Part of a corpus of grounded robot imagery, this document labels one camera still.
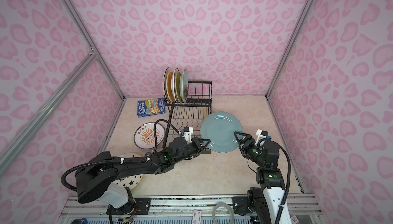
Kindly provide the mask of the orange woven bamboo plate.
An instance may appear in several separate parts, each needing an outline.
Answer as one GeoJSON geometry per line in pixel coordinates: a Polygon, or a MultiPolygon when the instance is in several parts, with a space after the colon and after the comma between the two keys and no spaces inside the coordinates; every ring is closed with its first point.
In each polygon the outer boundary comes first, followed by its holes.
{"type": "Polygon", "coordinates": [[[173,77],[173,71],[169,71],[167,78],[166,78],[166,91],[167,91],[167,95],[168,95],[168,99],[170,101],[170,103],[174,103],[175,102],[175,98],[172,92],[172,77],[173,77]]]}

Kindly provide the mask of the star pattern cartoon plate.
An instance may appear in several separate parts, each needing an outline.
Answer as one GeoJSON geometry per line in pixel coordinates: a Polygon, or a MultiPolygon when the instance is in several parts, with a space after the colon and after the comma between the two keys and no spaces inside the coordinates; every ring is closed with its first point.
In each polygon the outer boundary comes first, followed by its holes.
{"type": "MultiPolygon", "coordinates": [[[[137,154],[137,153],[129,152],[129,153],[121,154],[119,157],[137,158],[137,157],[141,157],[141,155],[137,154]]],[[[113,183],[118,186],[128,187],[130,190],[133,190],[141,183],[143,178],[144,178],[144,175],[140,174],[140,175],[125,177],[125,178],[120,178],[120,179],[113,181],[113,183]]]]}

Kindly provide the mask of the mint green flower plate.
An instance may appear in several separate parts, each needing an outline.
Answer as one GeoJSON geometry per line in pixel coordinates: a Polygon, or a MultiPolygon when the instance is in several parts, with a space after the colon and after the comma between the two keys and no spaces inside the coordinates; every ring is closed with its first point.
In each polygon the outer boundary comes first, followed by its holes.
{"type": "Polygon", "coordinates": [[[180,95],[182,102],[186,103],[188,97],[188,71],[185,68],[180,79],[180,95]]]}

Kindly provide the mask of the yellow green woven plate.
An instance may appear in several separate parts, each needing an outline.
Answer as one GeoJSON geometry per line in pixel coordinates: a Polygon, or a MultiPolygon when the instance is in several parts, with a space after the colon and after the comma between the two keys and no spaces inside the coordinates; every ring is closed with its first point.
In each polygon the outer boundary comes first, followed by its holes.
{"type": "Polygon", "coordinates": [[[180,79],[181,73],[178,69],[175,70],[175,92],[176,92],[176,99],[178,103],[182,103],[182,98],[180,94],[180,79]]]}

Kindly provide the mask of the white plate orange sunburst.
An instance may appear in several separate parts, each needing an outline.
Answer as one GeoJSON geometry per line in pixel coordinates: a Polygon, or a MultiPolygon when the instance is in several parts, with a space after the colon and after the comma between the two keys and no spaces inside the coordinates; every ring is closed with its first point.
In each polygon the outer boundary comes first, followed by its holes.
{"type": "MultiPolygon", "coordinates": [[[[141,125],[134,134],[134,143],[138,148],[141,149],[154,149],[155,137],[154,137],[154,123],[145,123],[141,125]]],[[[165,128],[161,124],[156,125],[156,134],[158,142],[161,144],[165,136],[165,128]]]]}

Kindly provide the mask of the cream floral plate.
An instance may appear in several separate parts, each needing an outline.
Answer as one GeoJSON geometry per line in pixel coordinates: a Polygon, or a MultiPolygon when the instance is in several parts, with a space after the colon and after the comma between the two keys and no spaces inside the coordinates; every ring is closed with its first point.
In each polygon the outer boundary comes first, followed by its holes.
{"type": "Polygon", "coordinates": [[[168,72],[170,71],[170,68],[166,68],[164,76],[163,76],[163,93],[164,93],[164,98],[165,98],[165,103],[168,103],[168,95],[167,95],[167,91],[166,91],[166,79],[167,79],[167,75],[168,72]]]}

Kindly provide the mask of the white plate green rim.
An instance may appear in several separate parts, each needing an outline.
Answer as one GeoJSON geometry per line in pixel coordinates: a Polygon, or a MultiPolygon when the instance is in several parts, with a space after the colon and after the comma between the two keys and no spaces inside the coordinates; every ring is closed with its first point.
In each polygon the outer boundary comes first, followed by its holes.
{"type": "Polygon", "coordinates": [[[173,103],[177,103],[177,94],[176,94],[176,75],[179,72],[178,68],[175,68],[172,75],[171,85],[172,85],[172,94],[174,97],[173,103]]]}

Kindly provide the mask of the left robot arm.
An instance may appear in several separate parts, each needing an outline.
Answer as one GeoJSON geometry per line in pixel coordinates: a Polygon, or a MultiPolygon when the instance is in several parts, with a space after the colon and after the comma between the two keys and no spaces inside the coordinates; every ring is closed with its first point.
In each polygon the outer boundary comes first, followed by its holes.
{"type": "Polygon", "coordinates": [[[86,204],[98,200],[115,180],[121,178],[166,173],[174,169],[175,164],[198,157],[209,144],[209,139],[194,137],[187,143],[183,137],[178,137],[167,148],[144,157],[120,158],[108,151],[100,153],[76,170],[78,202],[86,204]]]}

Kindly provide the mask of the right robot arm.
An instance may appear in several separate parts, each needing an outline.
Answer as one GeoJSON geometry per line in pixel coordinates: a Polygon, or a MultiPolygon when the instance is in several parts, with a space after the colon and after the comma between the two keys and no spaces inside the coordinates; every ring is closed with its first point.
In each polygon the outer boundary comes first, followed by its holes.
{"type": "Polygon", "coordinates": [[[261,224],[290,224],[287,197],[290,187],[291,163],[284,148],[273,141],[266,131],[259,131],[256,141],[252,135],[234,132],[244,158],[257,165],[256,182],[247,193],[247,208],[255,212],[261,224]],[[287,158],[287,181],[278,168],[279,152],[287,158]]]}

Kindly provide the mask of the grey blue plate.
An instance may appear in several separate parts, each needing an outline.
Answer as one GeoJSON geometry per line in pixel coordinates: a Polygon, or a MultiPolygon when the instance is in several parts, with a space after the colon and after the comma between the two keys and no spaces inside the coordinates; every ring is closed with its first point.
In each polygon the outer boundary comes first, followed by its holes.
{"type": "Polygon", "coordinates": [[[234,132],[243,132],[240,121],[223,111],[210,114],[201,125],[201,138],[209,139],[208,148],[218,153],[228,153],[238,148],[234,132]]]}

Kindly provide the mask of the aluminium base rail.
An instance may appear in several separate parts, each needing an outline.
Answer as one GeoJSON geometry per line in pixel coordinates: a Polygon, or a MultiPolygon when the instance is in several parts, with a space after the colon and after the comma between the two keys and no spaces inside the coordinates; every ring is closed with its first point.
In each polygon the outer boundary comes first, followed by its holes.
{"type": "Polygon", "coordinates": [[[136,214],[106,213],[107,205],[94,201],[78,203],[70,197],[61,211],[59,224],[257,224],[258,216],[247,208],[245,195],[137,196],[136,214]]]}

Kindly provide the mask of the blue treehouse book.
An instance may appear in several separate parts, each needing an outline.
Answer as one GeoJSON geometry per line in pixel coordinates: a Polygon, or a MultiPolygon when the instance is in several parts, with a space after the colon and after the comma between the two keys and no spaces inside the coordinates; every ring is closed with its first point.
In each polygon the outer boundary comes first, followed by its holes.
{"type": "Polygon", "coordinates": [[[137,103],[138,118],[160,115],[165,113],[164,98],[140,100],[137,103]]]}

